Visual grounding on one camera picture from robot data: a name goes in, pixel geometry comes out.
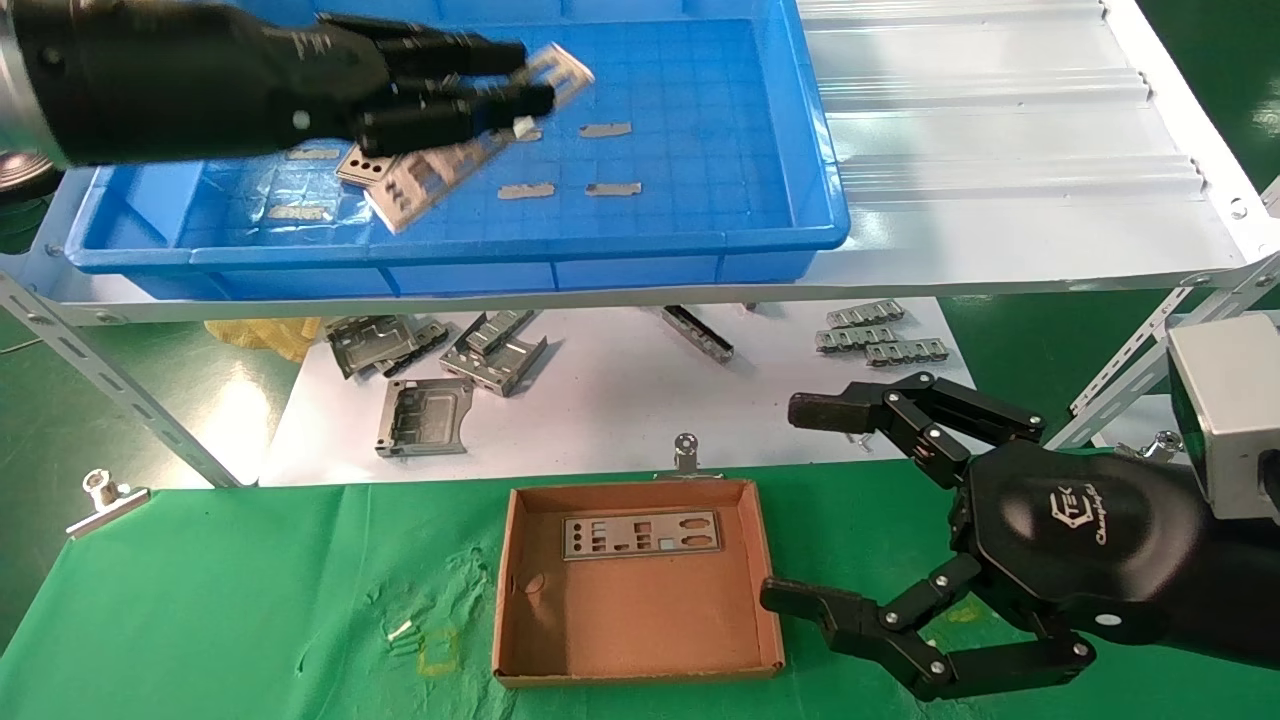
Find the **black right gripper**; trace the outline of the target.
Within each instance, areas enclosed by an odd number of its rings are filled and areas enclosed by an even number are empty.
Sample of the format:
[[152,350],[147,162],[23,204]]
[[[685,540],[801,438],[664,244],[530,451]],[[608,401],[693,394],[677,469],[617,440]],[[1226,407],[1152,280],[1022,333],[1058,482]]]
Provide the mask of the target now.
[[[1169,593],[1206,533],[1206,505],[1187,468],[1048,451],[1037,445],[1039,416],[927,372],[852,382],[838,395],[795,393],[788,423],[881,433],[938,487],[963,484],[954,544],[966,553],[887,605],[828,585],[763,580],[762,607],[814,623],[831,652],[878,664],[916,700],[936,701],[1073,682],[1096,659],[1073,630],[1119,644],[1172,638]],[[1004,446],[972,461],[951,430]],[[922,628],[973,591],[1034,639],[943,652],[922,638]]]

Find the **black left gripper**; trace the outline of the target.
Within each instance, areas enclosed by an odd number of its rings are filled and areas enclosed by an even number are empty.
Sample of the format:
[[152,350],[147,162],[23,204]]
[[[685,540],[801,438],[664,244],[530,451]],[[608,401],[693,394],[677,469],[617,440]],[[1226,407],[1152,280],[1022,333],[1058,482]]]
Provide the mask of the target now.
[[287,123],[306,138],[353,141],[369,156],[465,143],[556,108],[543,83],[410,79],[509,76],[529,59],[521,42],[325,12],[310,26],[261,23],[255,38]]

